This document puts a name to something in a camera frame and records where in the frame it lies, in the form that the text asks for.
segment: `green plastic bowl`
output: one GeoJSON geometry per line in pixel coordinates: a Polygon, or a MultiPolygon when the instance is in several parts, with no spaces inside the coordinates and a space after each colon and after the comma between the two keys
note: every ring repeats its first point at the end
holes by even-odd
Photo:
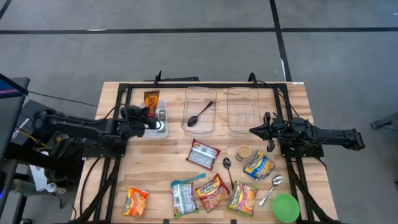
{"type": "Polygon", "coordinates": [[[296,221],[300,214],[300,206],[296,199],[289,194],[277,195],[272,203],[275,216],[284,223],[296,221]]]}

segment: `wooden tabletop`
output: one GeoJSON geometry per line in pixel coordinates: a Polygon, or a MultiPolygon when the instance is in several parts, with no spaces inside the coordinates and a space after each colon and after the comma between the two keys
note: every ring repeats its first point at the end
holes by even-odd
{"type": "MultiPolygon", "coordinates": [[[[117,89],[119,82],[104,83],[96,119],[102,118],[114,106],[116,101],[117,89]]],[[[287,83],[289,89],[290,103],[297,110],[299,115],[313,122],[310,105],[307,98],[305,86],[302,83],[287,83]]],[[[144,92],[153,89],[135,89],[132,93],[131,104],[140,105],[144,99],[144,92]]],[[[118,184],[116,196],[114,200],[112,223],[162,223],[163,219],[169,219],[171,223],[230,223],[231,219],[237,219],[238,223],[281,223],[272,212],[271,206],[274,197],[281,193],[290,194],[289,178],[285,159],[280,154],[280,147],[275,141],[275,149],[273,152],[266,152],[267,141],[262,141],[258,137],[233,138],[228,134],[227,120],[227,89],[219,88],[217,90],[216,101],[216,126],[210,138],[195,138],[209,146],[213,146],[221,150],[217,157],[213,170],[207,170],[188,162],[185,158],[188,156],[192,145],[193,137],[187,136],[181,128],[181,120],[183,116],[183,106],[185,99],[184,88],[161,88],[160,99],[167,102],[167,118],[169,122],[169,135],[164,139],[150,140],[145,138],[132,138],[129,140],[126,154],[121,160],[120,171],[118,176],[118,184]],[[274,171],[265,180],[254,180],[243,172],[244,163],[235,159],[236,150],[240,145],[248,145],[252,149],[252,154],[256,151],[266,153],[266,156],[274,160],[276,163],[274,171]],[[203,208],[200,200],[195,194],[196,203],[199,213],[191,213],[183,215],[178,219],[174,219],[174,206],[172,201],[172,192],[170,183],[173,180],[188,179],[202,172],[206,173],[204,179],[196,180],[193,187],[202,186],[219,173],[223,181],[228,187],[231,186],[228,171],[223,167],[222,161],[224,157],[228,157],[232,161],[231,175],[234,180],[240,180],[248,185],[257,185],[259,191],[256,197],[256,206],[254,208],[254,216],[252,218],[241,215],[235,211],[227,209],[229,199],[226,199],[207,213],[203,208]],[[283,176],[283,182],[274,189],[268,198],[264,208],[260,208],[258,203],[265,196],[272,186],[271,179],[273,176],[280,174],[283,176]],[[144,215],[139,218],[124,217],[121,215],[123,205],[126,199],[126,187],[134,187],[149,192],[144,215]]],[[[275,100],[272,90],[258,88],[260,115],[263,116],[266,111],[275,112],[275,100]]],[[[285,105],[282,104],[284,114],[286,115],[285,105]]],[[[75,208],[79,211],[80,192],[83,181],[87,175],[88,169],[91,167],[94,158],[85,162],[78,194],[75,200],[75,208]]],[[[100,184],[101,172],[103,169],[103,161],[101,159],[94,167],[85,188],[83,197],[83,206],[86,208],[98,191],[100,184]]],[[[305,174],[307,176],[308,188],[319,206],[330,217],[337,219],[335,205],[331,196],[328,177],[324,166],[314,158],[303,158],[305,174]]],[[[304,202],[301,194],[300,206],[303,219],[306,219],[304,202]]],[[[101,218],[106,213],[108,203],[108,194],[105,195],[101,218]]]]}

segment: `computer screen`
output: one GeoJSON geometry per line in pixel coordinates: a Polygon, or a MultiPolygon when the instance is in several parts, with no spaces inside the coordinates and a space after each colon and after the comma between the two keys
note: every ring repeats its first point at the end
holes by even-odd
{"type": "Polygon", "coordinates": [[[0,99],[27,95],[27,90],[0,74],[0,99]]]}

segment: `plastic bag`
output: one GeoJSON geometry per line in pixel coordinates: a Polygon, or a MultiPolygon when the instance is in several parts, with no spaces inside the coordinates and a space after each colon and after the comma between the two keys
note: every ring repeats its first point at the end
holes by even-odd
{"type": "Polygon", "coordinates": [[[229,196],[229,190],[219,174],[216,174],[205,185],[197,188],[196,192],[207,212],[229,196]]]}
{"type": "Polygon", "coordinates": [[[179,218],[182,215],[198,212],[198,206],[193,198],[192,183],[177,184],[172,186],[173,203],[174,203],[174,218],[179,218]]]}
{"type": "Polygon", "coordinates": [[[253,160],[243,169],[254,179],[265,179],[275,168],[275,162],[268,159],[263,152],[257,151],[253,160]]]}
{"type": "Polygon", "coordinates": [[[135,188],[127,188],[126,202],[122,211],[123,216],[140,217],[145,209],[148,192],[135,188]]]}
{"type": "Polygon", "coordinates": [[[214,161],[220,152],[220,150],[207,146],[194,139],[187,160],[212,170],[214,161]]]}
{"type": "Polygon", "coordinates": [[[238,211],[243,215],[253,217],[257,191],[257,187],[251,187],[240,181],[236,181],[228,208],[238,211]]]}

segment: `black metal frame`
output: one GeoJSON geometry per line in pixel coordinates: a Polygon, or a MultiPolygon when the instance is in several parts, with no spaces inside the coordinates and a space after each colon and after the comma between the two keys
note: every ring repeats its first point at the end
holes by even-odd
{"type": "MultiPolygon", "coordinates": [[[[161,72],[155,76],[155,80],[153,83],[140,83],[140,84],[128,84],[128,83],[122,83],[119,84],[118,88],[118,95],[116,98],[116,103],[115,103],[115,112],[113,114],[113,118],[117,118],[119,114],[120,107],[122,105],[121,99],[122,95],[125,93],[126,94],[126,101],[124,105],[129,105],[132,97],[132,91],[135,88],[188,88],[191,86],[197,86],[197,87],[208,87],[208,88],[231,88],[231,87],[249,87],[249,88],[269,88],[272,89],[274,92],[274,98],[275,98],[275,105],[277,108],[277,115],[279,117],[283,117],[283,112],[282,112],[282,105],[280,103],[280,96],[278,94],[279,91],[283,93],[283,96],[285,98],[285,105],[286,106],[286,111],[287,111],[287,117],[289,120],[293,118],[292,114],[292,109],[289,107],[289,94],[287,91],[287,85],[286,83],[258,83],[256,76],[251,73],[248,79],[248,83],[168,83],[168,82],[162,82],[161,81],[161,72]]],[[[288,147],[286,145],[281,145],[281,150],[284,147],[288,147]]],[[[286,164],[288,167],[288,173],[289,173],[289,179],[290,179],[290,190],[292,192],[292,195],[296,198],[298,201],[298,194],[297,194],[297,189],[296,189],[296,184],[293,181],[294,175],[296,175],[294,169],[293,169],[293,164],[291,160],[291,156],[285,156],[286,164]]],[[[297,161],[297,167],[298,167],[298,173],[300,176],[300,187],[299,189],[303,191],[303,194],[306,195],[308,193],[308,186],[307,186],[307,181],[305,178],[305,172],[304,172],[304,166],[301,157],[296,157],[297,161]]],[[[106,174],[108,173],[109,170],[109,162],[110,158],[106,158],[104,161],[104,166],[103,166],[103,171],[102,171],[102,176],[101,176],[101,183],[100,183],[100,192],[94,199],[96,201],[95,203],[91,203],[94,205],[94,207],[90,207],[83,213],[86,215],[85,217],[89,217],[91,213],[94,211],[95,208],[95,215],[94,215],[94,222],[104,222],[104,223],[109,223],[111,221],[112,217],[112,209],[113,209],[113,202],[114,202],[114,197],[116,194],[116,184],[117,184],[117,178],[118,178],[118,172],[119,172],[119,166],[121,159],[117,158],[115,159],[115,165],[113,167],[113,170],[111,174],[109,175],[108,178],[106,178],[106,174]],[[111,186],[110,188],[110,194],[109,194],[109,199],[108,199],[108,207],[106,209],[106,218],[105,220],[99,220],[100,219],[100,212],[101,212],[101,198],[103,197],[104,193],[107,191],[108,187],[111,186]]],[[[305,207],[307,211],[307,217],[308,220],[302,220],[301,214],[299,218],[297,219],[297,223],[311,223],[314,222],[314,216],[311,208],[311,200],[308,201],[306,197],[304,198],[305,201],[305,207]]]]}

